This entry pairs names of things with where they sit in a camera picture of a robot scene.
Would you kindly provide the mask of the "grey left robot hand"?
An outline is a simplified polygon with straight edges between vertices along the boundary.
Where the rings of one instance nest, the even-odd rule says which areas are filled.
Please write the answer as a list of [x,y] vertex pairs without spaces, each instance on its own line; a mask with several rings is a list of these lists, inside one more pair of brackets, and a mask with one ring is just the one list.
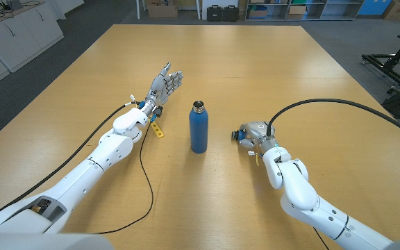
[[183,73],[177,71],[169,74],[171,63],[168,62],[153,79],[151,87],[145,97],[145,102],[150,103],[152,110],[166,104],[169,96],[182,85]]

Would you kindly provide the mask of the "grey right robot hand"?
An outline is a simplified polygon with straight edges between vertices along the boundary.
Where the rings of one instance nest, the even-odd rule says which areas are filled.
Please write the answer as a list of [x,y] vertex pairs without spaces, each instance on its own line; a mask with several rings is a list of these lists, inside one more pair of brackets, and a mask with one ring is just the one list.
[[280,147],[274,134],[273,125],[268,126],[268,123],[264,121],[254,121],[240,126],[237,140],[245,149],[253,149],[258,146],[261,152],[265,153],[271,148]]

